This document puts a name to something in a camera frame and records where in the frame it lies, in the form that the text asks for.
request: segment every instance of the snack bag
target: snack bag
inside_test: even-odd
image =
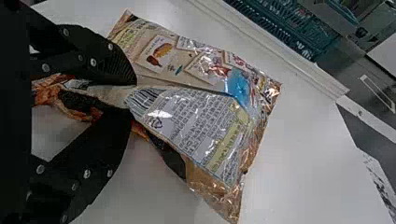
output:
[[[179,36],[126,11],[109,39],[120,45],[137,86],[95,86],[54,75],[35,89],[83,121],[108,106],[129,109],[133,132],[224,219],[237,223],[244,175],[257,154],[281,84],[236,54]]]

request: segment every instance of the white surface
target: white surface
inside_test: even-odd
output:
[[[257,42],[214,21],[185,0],[49,0],[38,5],[56,22],[78,23],[106,35],[125,8],[180,35],[237,52],[284,83],[263,143],[249,171],[240,223],[392,223],[334,101],[296,76]],[[34,109],[34,132],[65,134],[34,151],[65,145],[77,121],[61,123],[47,107]],[[120,169],[74,223],[225,223],[172,173],[155,150],[130,140]]]
[[[396,77],[396,34],[372,49],[368,55]]]

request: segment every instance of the blue plastic crate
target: blue plastic crate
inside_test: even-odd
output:
[[[296,0],[224,1],[310,61],[340,37]]]

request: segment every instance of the screw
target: screw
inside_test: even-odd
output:
[[[67,221],[67,215],[63,215],[61,218],[61,223],[65,223]]]
[[[95,59],[91,59],[91,66],[95,67],[96,66],[96,60]]]
[[[91,171],[90,170],[85,170],[84,171],[84,179],[88,179],[88,178],[90,178],[90,176],[91,176]]]
[[[43,63],[43,65],[41,65],[41,69],[43,69],[43,72],[48,73],[50,71],[50,66],[46,63]]]
[[[38,165],[38,166],[37,166],[37,169],[35,169],[35,172],[36,172],[38,175],[41,175],[41,174],[44,173],[45,170],[46,170],[46,167],[45,167],[44,165]]]
[[[107,177],[110,178],[111,176],[113,176],[113,170],[108,170]]]
[[[72,190],[73,190],[73,191],[76,191],[77,188],[78,188],[78,183],[74,183],[73,186],[72,186]]]
[[[29,190],[26,194],[26,202],[29,200],[30,195],[32,195],[32,191]]]
[[[69,31],[67,29],[64,29],[64,35],[65,36],[69,36],[70,35],[70,33],[69,33]]]

